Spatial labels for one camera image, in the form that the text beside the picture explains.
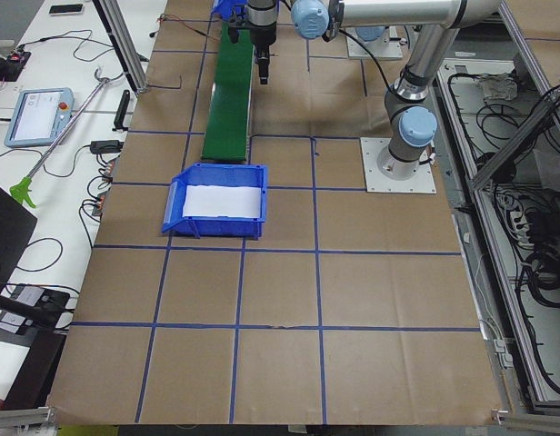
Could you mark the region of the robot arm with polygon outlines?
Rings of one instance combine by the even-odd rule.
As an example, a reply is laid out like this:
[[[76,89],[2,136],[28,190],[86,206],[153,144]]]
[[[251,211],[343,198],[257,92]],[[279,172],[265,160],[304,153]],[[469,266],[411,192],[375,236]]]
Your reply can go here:
[[[215,1],[212,12],[226,24],[231,43],[249,34],[261,84],[269,82],[270,48],[279,9],[285,6],[298,36],[329,43],[348,40],[348,55],[375,64],[410,57],[385,85],[396,103],[420,104],[459,30],[498,10],[496,1]]]
[[[350,27],[347,33],[360,41],[379,61],[394,61],[403,58],[402,44],[406,40],[392,26]]]

